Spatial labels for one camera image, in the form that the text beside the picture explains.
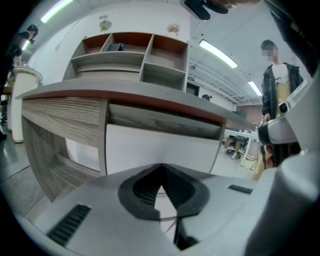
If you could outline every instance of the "ceiling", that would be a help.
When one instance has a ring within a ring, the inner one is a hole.
[[[40,33],[34,45],[29,47],[29,52],[24,53],[26,55],[24,58],[27,59],[27,54],[32,54],[51,35],[94,8],[107,4],[143,1],[179,5],[179,0],[74,0],[51,18],[51,22],[43,24],[40,18],[58,0],[42,1],[25,22],[25,26],[39,25]],[[200,21],[190,16],[189,61],[196,69],[190,69],[189,76],[195,78],[195,83],[199,86],[236,105],[261,104],[261,96],[257,96],[248,82],[254,81],[261,91],[263,73],[270,65],[266,57],[261,54],[262,41],[270,39],[277,45],[282,62],[297,64],[297,58],[282,40],[269,8],[261,1],[255,6],[233,9],[227,15],[211,10],[209,12],[211,14],[209,21]],[[202,39],[228,55],[238,67],[232,69],[215,55],[200,48],[199,43]]]

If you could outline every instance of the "white column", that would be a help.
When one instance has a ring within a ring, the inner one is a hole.
[[[17,66],[14,73],[16,78],[11,95],[11,129],[14,142],[21,143],[24,141],[21,125],[22,100],[16,99],[16,97],[35,89],[42,81],[42,75],[25,66]]]
[[[8,105],[6,109],[6,120],[7,120],[7,127],[9,132],[12,132],[11,103],[12,103],[12,97],[8,98]]]

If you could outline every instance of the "white table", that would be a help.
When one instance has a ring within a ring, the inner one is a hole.
[[[251,133],[249,133],[249,132],[234,131],[234,130],[225,129],[224,135],[241,136],[241,137],[249,138],[248,144],[247,144],[245,152],[244,152],[244,156],[243,156],[241,163],[240,163],[241,166],[244,166],[245,161],[248,156],[249,149],[250,149],[251,141],[256,140],[257,142],[259,142],[258,133],[256,131],[252,131]]]

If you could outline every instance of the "floor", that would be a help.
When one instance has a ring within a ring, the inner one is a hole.
[[[16,144],[7,126],[0,126],[7,139],[0,142],[0,189],[11,210],[30,222],[51,204],[30,167],[23,143]],[[67,186],[55,199],[60,200],[74,188]]]
[[[232,160],[230,158],[231,155],[232,154],[219,152],[211,173],[214,175],[251,180],[255,171],[244,168],[240,165],[241,158]]]

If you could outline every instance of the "wooden shelf unit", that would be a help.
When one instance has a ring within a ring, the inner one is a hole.
[[[123,44],[122,51],[108,51],[116,44]],[[140,32],[102,34],[82,40],[63,80],[141,81],[185,92],[188,61],[189,42]]]
[[[72,58],[87,54],[99,53],[109,36],[110,34],[102,34],[83,39],[73,53]]]

